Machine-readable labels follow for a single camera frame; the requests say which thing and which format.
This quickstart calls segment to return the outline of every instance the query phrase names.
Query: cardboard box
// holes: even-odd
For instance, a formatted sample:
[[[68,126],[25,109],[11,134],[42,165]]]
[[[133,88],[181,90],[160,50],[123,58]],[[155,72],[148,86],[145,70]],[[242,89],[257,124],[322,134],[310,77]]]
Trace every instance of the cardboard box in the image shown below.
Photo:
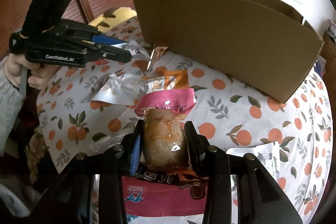
[[[232,75],[286,102],[323,41],[280,0],[133,0],[147,43]]]

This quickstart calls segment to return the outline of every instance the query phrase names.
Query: gray sleeve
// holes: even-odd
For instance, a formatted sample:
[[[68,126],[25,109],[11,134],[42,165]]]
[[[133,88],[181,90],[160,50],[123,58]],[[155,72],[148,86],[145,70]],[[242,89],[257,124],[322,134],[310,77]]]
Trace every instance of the gray sleeve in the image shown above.
[[[0,156],[10,134],[16,116],[23,102],[23,96],[8,81],[3,69],[0,70]]]

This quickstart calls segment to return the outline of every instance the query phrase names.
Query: brown food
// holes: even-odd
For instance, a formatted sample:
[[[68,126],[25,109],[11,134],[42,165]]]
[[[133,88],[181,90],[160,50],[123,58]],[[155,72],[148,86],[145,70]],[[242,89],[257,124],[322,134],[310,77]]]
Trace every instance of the brown food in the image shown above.
[[[145,115],[143,154],[146,165],[159,170],[188,167],[187,144],[179,121],[169,109],[149,109]]]

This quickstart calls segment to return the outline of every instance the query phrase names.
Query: metal screw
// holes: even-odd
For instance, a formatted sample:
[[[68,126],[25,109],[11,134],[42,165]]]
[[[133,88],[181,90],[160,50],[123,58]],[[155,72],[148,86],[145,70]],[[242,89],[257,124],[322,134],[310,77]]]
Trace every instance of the metal screw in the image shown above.
[[[121,151],[123,149],[124,149],[124,147],[121,144],[116,144],[116,145],[113,146],[114,151]]]
[[[254,160],[254,159],[255,159],[255,156],[254,156],[252,153],[247,153],[247,154],[245,154],[245,157],[246,157],[248,160]]]
[[[218,147],[217,146],[214,146],[214,145],[209,145],[208,146],[208,150],[210,152],[216,152],[218,150]]]
[[[75,156],[75,158],[76,158],[76,160],[82,160],[82,159],[85,158],[85,156],[86,156],[85,153],[80,152],[80,153],[78,153],[78,154]]]

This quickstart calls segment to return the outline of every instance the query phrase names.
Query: orange print tablecloth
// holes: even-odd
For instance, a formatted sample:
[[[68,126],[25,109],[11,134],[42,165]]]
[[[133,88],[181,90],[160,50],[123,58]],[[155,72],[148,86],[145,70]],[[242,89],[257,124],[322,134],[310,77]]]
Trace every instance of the orange print tablecloth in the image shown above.
[[[143,42],[136,18],[114,27],[109,34]],[[171,52],[162,56],[147,76],[181,69],[188,71],[189,85],[197,96],[188,120],[210,144],[226,151],[232,147],[280,143],[278,183],[303,222],[309,223],[325,188],[332,151],[331,110],[322,79],[312,69],[288,102],[279,104],[245,83]],[[101,76],[120,70],[129,77],[143,76],[134,60],[128,64],[101,60],[88,63],[84,69],[63,67],[40,93],[40,124],[59,172],[77,153],[94,154],[92,148],[101,137],[121,140],[133,132],[138,117],[132,107],[85,102]],[[235,192],[232,196],[232,222],[236,223]],[[149,223],[149,219],[142,217],[136,223],[142,223],[141,219]],[[171,219],[177,223],[181,218]],[[196,216],[186,219],[199,222]]]

